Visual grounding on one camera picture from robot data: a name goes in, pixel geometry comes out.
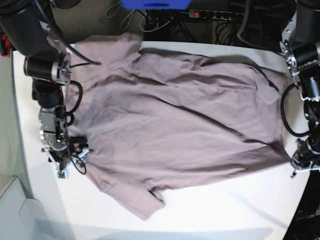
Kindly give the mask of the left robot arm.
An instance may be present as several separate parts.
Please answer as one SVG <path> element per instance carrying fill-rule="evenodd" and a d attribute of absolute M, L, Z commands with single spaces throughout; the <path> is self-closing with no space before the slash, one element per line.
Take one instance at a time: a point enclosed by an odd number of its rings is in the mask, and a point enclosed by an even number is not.
<path fill-rule="evenodd" d="M 282 94 L 280 114 L 285 129 L 297 138 L 290 159 L 292 178 L 301 172 L 320 169 L 320 2 L 298 0 L 292 18 L 282 31 L 280 55 L 285 59 L 293 83 Z M 292 89 L 304 102 L 308 131 L 294 132 L 285 115 L 285 100 Z"/>

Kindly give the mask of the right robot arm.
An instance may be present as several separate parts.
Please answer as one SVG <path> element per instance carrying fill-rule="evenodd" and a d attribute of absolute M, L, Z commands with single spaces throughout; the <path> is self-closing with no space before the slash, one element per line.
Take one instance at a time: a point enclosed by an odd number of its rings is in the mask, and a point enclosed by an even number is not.
<path fill-rule="evenodd" d="M 68 166 L 87 172 L 87 156 L 92 152 L 84 136 L 71 137 L 68 128 L 79 108 L 83 88 L 71 80 L 71 56 L 83 65 L 95 65 L 66 41 L 56 24 L 53 0 L 3 0 L 0 3 L 0 53 L 16 50 L 24 56 L 23 70 L 32 78 L 32 98 L 38 102 L 42 151 L 55 165 L 59 179 Z"/>

